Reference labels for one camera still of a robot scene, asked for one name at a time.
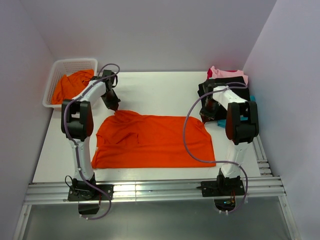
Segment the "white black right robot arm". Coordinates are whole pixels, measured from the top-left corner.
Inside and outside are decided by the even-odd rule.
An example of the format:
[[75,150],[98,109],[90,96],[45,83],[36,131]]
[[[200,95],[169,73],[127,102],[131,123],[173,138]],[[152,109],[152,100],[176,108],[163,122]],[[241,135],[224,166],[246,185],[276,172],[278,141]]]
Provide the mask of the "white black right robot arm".
[[244,82],[217,82],[207,79],[199,85],[202,98],[199,112],[203,123],[219,119],[226,111],[225,134],[229,140],[226,162],[220,167],[216,180],[201,182],[203,197],[243,196],[245,187],[239,166],[244,162],[249,144],[259,133],[258,106],[255,101],[238,95],[235,90],[247,90]]

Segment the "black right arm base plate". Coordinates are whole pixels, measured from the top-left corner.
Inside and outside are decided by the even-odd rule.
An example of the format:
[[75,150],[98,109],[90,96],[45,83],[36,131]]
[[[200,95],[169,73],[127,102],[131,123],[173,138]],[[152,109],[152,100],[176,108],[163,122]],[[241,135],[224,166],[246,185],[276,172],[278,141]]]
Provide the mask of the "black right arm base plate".
[[220,186],[216,180],[201,181],[200,186],[196,187],[201,190],[203,197],[227,197],[227,196],[243,196],[245,188],[241,183],[238,186]]

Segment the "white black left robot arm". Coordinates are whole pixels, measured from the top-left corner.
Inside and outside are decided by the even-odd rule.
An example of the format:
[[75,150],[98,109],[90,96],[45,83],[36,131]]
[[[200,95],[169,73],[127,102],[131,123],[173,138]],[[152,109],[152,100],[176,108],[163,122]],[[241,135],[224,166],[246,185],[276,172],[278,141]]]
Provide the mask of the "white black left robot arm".
[[102,99],[107,109],[117,111],[121,101],[114,91],[117,84],[118,74],[103,70],[101,76],[93,76],[84,90],[61,105],[61,131],[69,140],[74,158],[70,194],[81,200],[92,200],[101,193],[90,158],[90,137],[94,130],[92,106]]

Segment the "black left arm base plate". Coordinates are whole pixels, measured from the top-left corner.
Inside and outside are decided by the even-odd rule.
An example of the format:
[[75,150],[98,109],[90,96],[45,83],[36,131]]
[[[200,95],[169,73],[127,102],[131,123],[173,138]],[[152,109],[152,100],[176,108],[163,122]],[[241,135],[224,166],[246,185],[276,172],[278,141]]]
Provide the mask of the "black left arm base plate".
[[84,202],[84,201],[108,201],[113,198],[114,185],[113,184],[98,184],[96,187],[101,191],[106,193],[108,197],[102,194],[100,191],[93,189],[92,187],[88,189],[70,189],[68,193],[67,200],[69,202]]

